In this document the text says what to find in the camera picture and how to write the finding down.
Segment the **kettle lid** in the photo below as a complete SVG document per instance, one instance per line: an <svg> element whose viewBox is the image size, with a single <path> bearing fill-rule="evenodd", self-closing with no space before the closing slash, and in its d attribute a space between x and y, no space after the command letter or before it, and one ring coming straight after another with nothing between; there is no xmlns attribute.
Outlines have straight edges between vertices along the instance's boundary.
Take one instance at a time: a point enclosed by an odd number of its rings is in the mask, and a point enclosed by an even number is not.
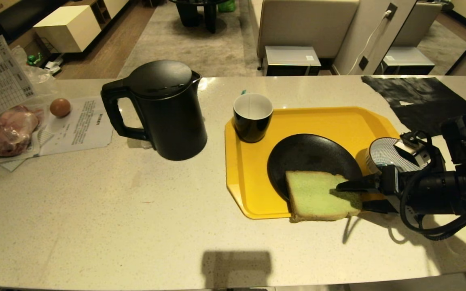
<svg viewBox="0 0 466 291"><path fill-rule="evenodd" d="M192 70L180 61L163 59L136 68L123 85L146 99L164 99L186 90L192 81Z"/></svg>

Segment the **black cup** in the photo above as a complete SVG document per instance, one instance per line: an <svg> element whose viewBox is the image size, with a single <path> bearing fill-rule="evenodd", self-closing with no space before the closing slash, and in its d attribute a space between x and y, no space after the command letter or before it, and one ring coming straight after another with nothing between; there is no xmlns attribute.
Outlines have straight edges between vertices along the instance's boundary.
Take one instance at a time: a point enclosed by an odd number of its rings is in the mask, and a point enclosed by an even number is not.
<svg viewBox="0 0 466 291"><path fill-rule="evenodd" d="M234 123L238 136L246 142L264 138L272 117L272 103L264 95L247 93L233 103Z"/></svg>

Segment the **yellow tray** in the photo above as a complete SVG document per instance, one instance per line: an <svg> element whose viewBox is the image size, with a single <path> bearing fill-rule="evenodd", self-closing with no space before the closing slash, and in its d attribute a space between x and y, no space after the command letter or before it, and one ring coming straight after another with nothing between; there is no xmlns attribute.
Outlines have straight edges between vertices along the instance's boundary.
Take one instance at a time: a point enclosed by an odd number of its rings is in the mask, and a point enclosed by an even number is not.
<svg viewBox="0 0 466 291"><path fill-rule="evenodd" d="M226 184L240 210L250 219L290 217L287 202L271 185L267 160L273 147L294 134L316 134L344 147L357 160L363 175L371 142L399 135L386 118L361 107L276 109L266 136L257 143L242 142L226 124Z"/></svg>

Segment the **green bread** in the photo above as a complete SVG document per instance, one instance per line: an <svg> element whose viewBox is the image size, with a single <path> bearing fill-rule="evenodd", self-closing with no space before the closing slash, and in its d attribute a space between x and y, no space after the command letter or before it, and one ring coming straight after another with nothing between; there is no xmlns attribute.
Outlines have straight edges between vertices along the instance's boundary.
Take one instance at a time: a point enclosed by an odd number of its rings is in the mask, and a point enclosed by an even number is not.
<svg viewBox="0 0 466 291"><path fill-rule="evenodd" d="M312 171L287 171L287 187L292 208L291 222L334 221L359 214L359 194L335 187L347 181L341 175Z"/></svg>

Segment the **white countertop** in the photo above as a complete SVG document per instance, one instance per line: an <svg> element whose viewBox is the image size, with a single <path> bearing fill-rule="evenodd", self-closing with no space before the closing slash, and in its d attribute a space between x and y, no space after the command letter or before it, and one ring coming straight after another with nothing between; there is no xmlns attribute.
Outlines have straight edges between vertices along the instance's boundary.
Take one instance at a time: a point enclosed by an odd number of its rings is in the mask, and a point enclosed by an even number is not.
<svg viewBox="0 0 466 291"><path fill-rule="evenodd" d="M466 77L441 80L466 99ZM76 98L98 96L109 81L58 84L66 98ZM370 282L466 271L466 228L431 242L397 217L370 213L352 219L356 223L346 240L347 219L251 220L229 194L224 125L244 89L267 95L276 108L365 107L406 131L360 77L207 78L201 88L208 143L190 160L173 162L152 149L130 148L134 142L115 132L106 148L32 158L13 173L0 168L0 286L147 291ZM122 106L123 114L132 114ZM446 152L441 137L434 141ZM453 169L450 162L447 169Z"/></svg>

